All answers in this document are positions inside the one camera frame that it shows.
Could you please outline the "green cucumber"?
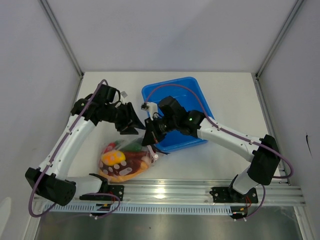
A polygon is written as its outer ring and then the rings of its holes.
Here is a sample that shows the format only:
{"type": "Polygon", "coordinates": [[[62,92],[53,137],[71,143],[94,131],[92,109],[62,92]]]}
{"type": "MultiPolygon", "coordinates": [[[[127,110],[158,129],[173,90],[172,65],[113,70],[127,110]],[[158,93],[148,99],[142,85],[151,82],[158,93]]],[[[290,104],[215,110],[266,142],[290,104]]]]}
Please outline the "green cucumber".
{"type": "Polygon", "coordinates": [[[142,150],[142,146],[140,143],[137,143],[137,142],[129,143],[123,148],[124,152],[140,152],[141,150],[142,150]]]}

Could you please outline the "clear pink-dotted zip bag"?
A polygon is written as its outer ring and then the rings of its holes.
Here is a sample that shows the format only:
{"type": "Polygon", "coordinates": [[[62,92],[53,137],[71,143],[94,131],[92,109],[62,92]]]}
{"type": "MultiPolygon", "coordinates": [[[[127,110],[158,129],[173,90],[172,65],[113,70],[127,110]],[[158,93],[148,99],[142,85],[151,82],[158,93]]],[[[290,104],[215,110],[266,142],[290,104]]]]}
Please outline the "clear pink-dotted zip bag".
{"type": "Polygon", "coordinates": [[[110,183],[129,181],[151,168],[157,160],[167,156],[155,145],[142,146],[139,135],[123,135],[109,142],[101,153],[98,174],[110,183]]]}

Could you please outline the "yellow mango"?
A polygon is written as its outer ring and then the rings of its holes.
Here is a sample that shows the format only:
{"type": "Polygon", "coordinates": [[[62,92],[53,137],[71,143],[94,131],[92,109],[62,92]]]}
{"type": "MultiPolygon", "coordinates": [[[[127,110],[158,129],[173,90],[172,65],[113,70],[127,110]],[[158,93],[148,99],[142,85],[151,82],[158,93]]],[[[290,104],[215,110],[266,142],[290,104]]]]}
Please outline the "yellow mango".
{"type": "Polygon", "coordinates": [[[101,161],[107,166],[120,164],[125,160],[126,160],[125,154],[119,150],[108,151],[101,156],[101,161]]]}

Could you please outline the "grey fish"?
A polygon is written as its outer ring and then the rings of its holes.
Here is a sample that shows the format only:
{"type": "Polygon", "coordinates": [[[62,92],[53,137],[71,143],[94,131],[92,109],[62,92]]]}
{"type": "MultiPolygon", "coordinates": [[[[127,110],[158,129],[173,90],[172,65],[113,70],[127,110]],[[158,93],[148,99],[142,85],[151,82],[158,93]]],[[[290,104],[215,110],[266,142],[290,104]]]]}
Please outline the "grey fish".
{"type": "Polygon", "coordinates": [[[169,155],[170,153],[168,152],[164,152],[162,150],[160,150],[159,148],[157,148],[155,145],[148,145],[147,146],[151,152],[153,152],[154,154],[158,154],[158,155],[169,155]]]}

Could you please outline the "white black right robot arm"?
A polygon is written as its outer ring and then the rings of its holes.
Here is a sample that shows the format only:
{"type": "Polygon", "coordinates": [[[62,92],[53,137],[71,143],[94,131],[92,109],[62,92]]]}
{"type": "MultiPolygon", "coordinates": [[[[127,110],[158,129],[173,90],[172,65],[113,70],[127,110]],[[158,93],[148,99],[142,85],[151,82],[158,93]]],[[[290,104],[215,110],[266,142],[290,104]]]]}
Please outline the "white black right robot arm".
{"type": "Polygon", "coordinates": [[[268,186],[280,162],[278,147],[270,135],[263,138],[249,136],[219,124],[204,111],[187,111],[172,96],[159,103],[145,102],[141,109],[148,112],[145,119],[144,146],[162,142],[166,135],[178,131],[182,135],[216,143],[250,163],[231,182],[228,196],[239,202],[257,185],[268,186]]]}

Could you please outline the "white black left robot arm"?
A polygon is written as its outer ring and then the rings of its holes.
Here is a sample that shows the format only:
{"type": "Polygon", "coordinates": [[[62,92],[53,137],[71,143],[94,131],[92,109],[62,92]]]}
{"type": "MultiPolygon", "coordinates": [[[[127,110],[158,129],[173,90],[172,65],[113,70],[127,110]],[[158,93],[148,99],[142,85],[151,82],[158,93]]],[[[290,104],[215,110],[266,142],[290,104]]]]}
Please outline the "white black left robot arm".
{"type": "Polygon", "coordinates": [[[92,194],[97,200],[108,196],[108,181],[96,174],[68,178],[83,142],[100,122],[114,124],[120,135],[137,135],[145,129],[132,103],[123,102],[120,91],[103,79],[94,93],[74,103],[67,126],[47,158],[37,168],[26,171],[31,200],[38,195],[66,206],[73,198],[84,195],[92,194]]]}

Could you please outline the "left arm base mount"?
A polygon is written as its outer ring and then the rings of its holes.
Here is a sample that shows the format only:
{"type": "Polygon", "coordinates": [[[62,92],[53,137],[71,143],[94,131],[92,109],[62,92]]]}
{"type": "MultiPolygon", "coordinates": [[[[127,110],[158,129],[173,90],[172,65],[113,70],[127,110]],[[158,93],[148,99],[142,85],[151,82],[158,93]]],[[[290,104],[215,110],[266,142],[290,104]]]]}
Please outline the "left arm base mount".
{"type": "Polygon", "coordinates": [[[124,185],[108,185],[102,187],[98,193],[87,193],[79,197],[82,201],[117,201],[123,200],[124,185]]]}

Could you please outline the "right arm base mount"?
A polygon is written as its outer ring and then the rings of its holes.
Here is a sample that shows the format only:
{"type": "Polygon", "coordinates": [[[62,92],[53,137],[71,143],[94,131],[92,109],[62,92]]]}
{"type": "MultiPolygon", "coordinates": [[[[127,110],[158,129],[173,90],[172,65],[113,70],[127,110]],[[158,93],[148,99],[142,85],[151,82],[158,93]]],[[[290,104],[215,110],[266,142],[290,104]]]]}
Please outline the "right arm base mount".
{"type": "Polygon", "coordinates": [[[214,203],[231,203],[231,204],[257,204],[258,194],[256,189],[251,188],[246,194],[238,193],[231,187],[215,186],[209,191],[214,203]]]}

